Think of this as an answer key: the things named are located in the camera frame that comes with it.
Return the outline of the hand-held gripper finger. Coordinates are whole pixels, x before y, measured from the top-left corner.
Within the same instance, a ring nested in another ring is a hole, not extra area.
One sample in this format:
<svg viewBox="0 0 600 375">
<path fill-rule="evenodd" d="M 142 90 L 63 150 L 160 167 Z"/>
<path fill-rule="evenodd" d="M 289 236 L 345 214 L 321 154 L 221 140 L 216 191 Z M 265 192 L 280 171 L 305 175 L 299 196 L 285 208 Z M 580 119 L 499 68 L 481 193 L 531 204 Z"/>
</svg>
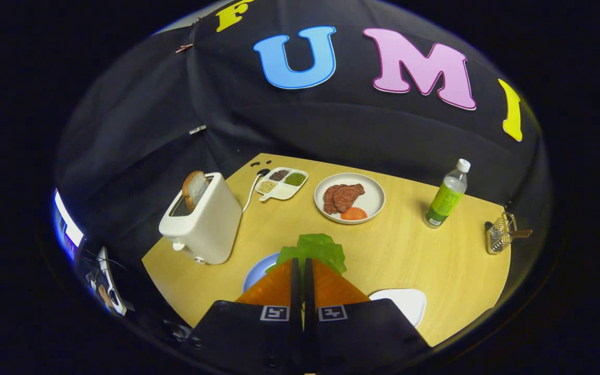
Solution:
<svg viewBox="0 0 600 375">
<path fill-rule="evenodd" d="M 297 259 L 285 263 L 281 304 L 216 301 L 186 342 L 209 374 L 303 374 L 303 319 Z"/>
<path fill-rule="evenodd" d="M 372 301 L 321 261 L 304 270 L 303 357 L 317 374 L 399 374 L 432 352 L 388 298 Z"/>
</svg>

